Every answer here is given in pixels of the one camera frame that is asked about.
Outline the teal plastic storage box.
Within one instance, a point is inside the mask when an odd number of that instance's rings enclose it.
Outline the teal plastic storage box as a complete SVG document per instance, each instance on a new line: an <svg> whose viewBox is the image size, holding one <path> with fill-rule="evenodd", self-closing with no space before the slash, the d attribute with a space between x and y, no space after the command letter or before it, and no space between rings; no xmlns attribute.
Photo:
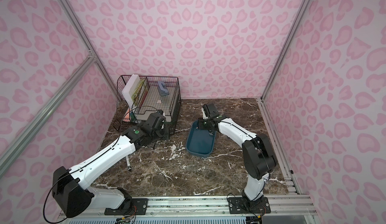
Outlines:
<svg viewBox="0 0 386 224"><path fill-rule="evenodd" d="M186 150L189 154L201 158L208 158L214 149L216 132L201 130L198 121L194 121L186 142Z"/></svg>

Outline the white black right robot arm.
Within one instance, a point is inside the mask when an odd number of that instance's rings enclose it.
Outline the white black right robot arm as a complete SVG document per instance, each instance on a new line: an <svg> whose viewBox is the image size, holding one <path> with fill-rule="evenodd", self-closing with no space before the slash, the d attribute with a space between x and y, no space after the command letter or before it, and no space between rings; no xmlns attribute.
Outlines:
<svg viewBox="0 0 386 224"><path fill-rule="evenodd" d="M271 172L277 166L269 137L243 128L230 117L221 114L213 103L203 105L202 114L198 119L198 129L219 132L242 148L244 167L248 173L243 197L251 203L260 201Z"/></svg>

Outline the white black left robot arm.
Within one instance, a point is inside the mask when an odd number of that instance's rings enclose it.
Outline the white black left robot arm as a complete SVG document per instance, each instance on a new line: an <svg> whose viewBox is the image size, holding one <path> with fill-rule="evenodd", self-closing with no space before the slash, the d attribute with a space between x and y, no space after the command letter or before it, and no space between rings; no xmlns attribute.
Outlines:
<svg viewBox="0 0 386 224"><path fill-rule="evenodd" d="M88 159L70 168L55 170L50 194L67 218L90 209L104 209L106 215L131 216L138 210L123 188L98 189L92 183L117 162L141 147L162 139L166 117L157 109L146 121L129 127L116 140Z"/></svg>

